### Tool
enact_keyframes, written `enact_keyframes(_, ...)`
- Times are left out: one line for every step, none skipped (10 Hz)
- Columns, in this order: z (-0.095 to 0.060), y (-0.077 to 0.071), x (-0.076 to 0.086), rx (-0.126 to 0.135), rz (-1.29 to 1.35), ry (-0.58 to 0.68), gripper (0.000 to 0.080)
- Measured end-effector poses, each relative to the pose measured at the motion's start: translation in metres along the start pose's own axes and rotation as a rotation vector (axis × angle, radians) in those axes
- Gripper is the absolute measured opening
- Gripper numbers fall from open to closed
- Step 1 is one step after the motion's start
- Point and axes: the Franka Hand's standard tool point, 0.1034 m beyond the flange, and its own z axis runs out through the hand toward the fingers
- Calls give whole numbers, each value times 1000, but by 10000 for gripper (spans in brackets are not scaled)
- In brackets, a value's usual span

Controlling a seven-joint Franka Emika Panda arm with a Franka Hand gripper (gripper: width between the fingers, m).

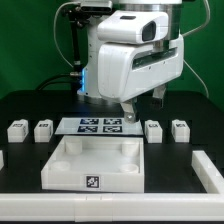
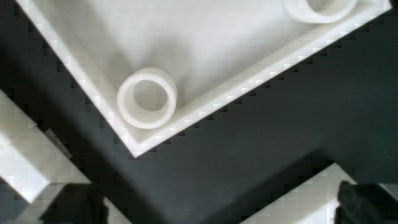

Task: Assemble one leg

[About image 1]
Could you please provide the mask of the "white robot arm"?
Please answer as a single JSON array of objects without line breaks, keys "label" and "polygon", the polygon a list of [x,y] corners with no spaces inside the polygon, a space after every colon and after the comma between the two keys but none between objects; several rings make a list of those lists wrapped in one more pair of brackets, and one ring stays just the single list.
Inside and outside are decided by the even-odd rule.
[{"label": "white robot arm", "polygon": [[138,121],[137,97],[150,90],[163,104],[166,84],[183,70],[183,0],[81,0],[90,16],[85,92],[119,103],[124,119]]}]

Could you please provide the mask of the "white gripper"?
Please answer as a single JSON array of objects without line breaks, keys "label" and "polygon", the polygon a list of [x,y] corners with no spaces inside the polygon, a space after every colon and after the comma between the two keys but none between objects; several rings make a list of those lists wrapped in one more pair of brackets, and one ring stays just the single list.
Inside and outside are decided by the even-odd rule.
[{"label": "white gripper", "polygon": [[162,108],[165,83],[182,73],[183,51],[182,36],[170,41],[169,48],[161,52],[154,52],[152,44],[103,44],[98,54],[100,95],[114,102],[123,102],[124,120],[136,123],[137,110],[135,102],[130,99],[155,88],[152,104],[155,108]]}]

